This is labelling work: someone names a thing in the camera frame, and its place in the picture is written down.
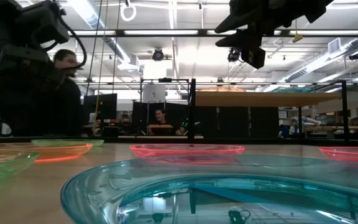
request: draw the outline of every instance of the table surface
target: table surface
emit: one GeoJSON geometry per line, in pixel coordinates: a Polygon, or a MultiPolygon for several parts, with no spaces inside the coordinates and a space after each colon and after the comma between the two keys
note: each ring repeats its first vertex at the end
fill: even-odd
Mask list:
{"type": "Polygon", "coordinates": [[[339,99],[341,93],[238,93],[202,92],[196,106],[310,106],[339,99]]]}
{"type": "MultiPolygon", "coordinates": [[[[33,164],[0,183],[0,223],[72,223],[60,205],[60,189],[70,178],[95,166],[135,159],[130,144],[103,144],[78,159],[33,164]]],[[[315,146],[251,145],[244,154],[324,159],[315,146]]]]}

